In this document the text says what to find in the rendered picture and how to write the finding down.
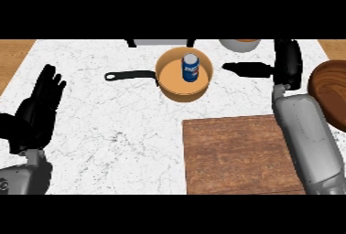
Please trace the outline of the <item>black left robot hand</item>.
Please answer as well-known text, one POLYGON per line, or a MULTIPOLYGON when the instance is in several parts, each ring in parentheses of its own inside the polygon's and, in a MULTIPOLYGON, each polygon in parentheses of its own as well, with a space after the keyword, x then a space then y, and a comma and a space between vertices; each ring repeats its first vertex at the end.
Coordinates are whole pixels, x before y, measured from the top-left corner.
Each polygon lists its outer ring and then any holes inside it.
POLYGON ((37 78, 32 96, 23 101, 14 115, 0 113, 0 139, 8 140, 9 152, 43 149, 52 140, 57 109, 67 81, 46 65, 37 78))

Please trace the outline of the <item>dark brown wooden bowl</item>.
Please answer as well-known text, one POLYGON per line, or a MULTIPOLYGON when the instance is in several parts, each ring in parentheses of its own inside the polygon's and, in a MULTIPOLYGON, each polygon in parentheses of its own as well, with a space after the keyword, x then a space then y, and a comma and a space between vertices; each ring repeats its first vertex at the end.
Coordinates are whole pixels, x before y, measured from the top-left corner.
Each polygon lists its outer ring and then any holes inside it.
POLYGON ((326 120, 346 132, 346 60, 329 60, 318 65, 307 89, 321 105, 326 120))

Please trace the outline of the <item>grey round cup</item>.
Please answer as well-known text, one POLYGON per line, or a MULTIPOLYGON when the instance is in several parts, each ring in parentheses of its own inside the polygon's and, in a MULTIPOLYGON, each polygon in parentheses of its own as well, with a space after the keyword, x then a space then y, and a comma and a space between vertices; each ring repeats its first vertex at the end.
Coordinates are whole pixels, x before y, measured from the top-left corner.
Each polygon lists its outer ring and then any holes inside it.
POLYGON ((247 39, 247 40, 239 40, 239 39, 221 39, 221 43, 224 47, 240 53, 250 52, 259 45, 261 40, 259 39, 247 39))

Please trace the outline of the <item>blue can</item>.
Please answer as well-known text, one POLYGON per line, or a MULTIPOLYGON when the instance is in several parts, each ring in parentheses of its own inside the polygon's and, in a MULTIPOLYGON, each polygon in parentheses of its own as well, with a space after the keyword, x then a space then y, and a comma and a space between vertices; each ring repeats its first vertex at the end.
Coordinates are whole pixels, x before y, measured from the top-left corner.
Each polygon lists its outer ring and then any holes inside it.
POLYGON ((194 82, 199 76, 199 57, 194 53, 188 53, 184 55, 181 60, 181 68, 182 68, 182 78, 188 82, 194 82))

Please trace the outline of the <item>brown wooden cutting board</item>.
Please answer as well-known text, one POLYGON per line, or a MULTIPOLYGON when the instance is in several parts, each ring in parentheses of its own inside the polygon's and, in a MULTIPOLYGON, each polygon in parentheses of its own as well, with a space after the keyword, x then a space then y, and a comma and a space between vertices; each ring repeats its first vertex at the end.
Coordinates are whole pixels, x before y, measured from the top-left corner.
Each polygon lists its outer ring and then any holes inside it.
POLYGON ((187 193, 302 194, 274 115, 182 122, 187 193))

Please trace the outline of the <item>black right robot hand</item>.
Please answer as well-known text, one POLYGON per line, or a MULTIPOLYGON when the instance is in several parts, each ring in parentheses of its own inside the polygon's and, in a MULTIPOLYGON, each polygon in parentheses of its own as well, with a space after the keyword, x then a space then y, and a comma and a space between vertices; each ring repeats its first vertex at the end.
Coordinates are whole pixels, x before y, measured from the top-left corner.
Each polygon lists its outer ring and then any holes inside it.
POLYGON ((276 65, 262 62, 225 63, 222 68, 244 78, 274 78, 276 85, 302 87, 304 58, 299 43, 295 39, 276 40, 276 65))

